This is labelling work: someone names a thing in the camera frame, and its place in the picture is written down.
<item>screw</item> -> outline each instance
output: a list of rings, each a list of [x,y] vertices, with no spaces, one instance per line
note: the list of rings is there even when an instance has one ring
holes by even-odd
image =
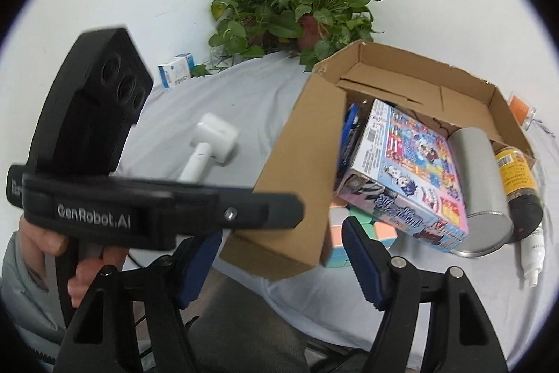
[[[394,267],[397,267],[398,269],[403,269],[404,267],[406,267],[407,261],[401,256],[395,256],[390,260],[390,264],[392,264]]]
[[[227,210],[224,212],[223,217],[225,217],[227,221],[236,219],[237,209],[235,209],[234,207],[228,207]]]
[[[167,267],[173,264],[173,257],[171,255],[163,255],[157,259],[157,263],[162,267]]]
[[[101,275],[103,275],[103,277],[108,277],[109,275],[112,275],[113,271],[115,270],[114,266],[109,266],[107,264],[107,266],[103,266],[100,270]]]
[[[449,270],[454,278],[460,278],[464,275],[464,271],[460,267],[452,266]]]

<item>camera lens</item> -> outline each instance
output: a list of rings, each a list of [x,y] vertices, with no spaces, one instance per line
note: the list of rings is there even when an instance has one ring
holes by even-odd
[[[113,79],[115,79],[119,69],[120,57],[118,55],[115,55],[103,65],[103,70],[101,70],[101,82],[103,84],[109,84],[111,81],[113,81]]]
[[[145,97],[144,89],[140,89],[140,91],[138,92],[138,94],[136,94],[134,100],[132,101],[133,110],[136,111],[138,108],[141,107],[141,104],[144,103],[144,97]]]
[[[122,78],[122,81],[118,85],[116,93],[116,98],[120,104],[124,105],[130,99],[135,86],[136,75],[132,75],[129,73],[124,78]]]

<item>blue gripper pad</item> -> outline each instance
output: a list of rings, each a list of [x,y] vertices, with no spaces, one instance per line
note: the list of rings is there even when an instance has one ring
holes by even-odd
[[[206,281],[206,277],[222,243],[222,232],[209,236],[192,257],[185,268],[181,280],[181,288],[177,293],[180,308],[185,309],[190,302],[196,300]]]
[[[368,238],[355,217],[344,220],[342,243],[365,299],[379,311],[386,310],[392,298],[390,254],[379,241]]]

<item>white box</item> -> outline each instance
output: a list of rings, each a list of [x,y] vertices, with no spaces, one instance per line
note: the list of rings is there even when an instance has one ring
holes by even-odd
[[[194,68],[192,54],[180,54],[167,64],[158,66],[161,83],[165,89],[173,89],[183,81],[189,80],[190,71]]]

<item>terracotta pot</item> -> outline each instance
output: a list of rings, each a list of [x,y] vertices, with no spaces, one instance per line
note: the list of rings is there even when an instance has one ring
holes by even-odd
[[[305,48],[314,48],[314,45],[317,44],[317,41],[320,39],[317,20],[312,15],[303,15],[299,22],[301,26],[303,26],[303,35],[297,38],[299,50],[302,51]],[[324,38],[329,38],[330,32],[328,31],[328,26],[322,24],[320,27],[322,36]]]

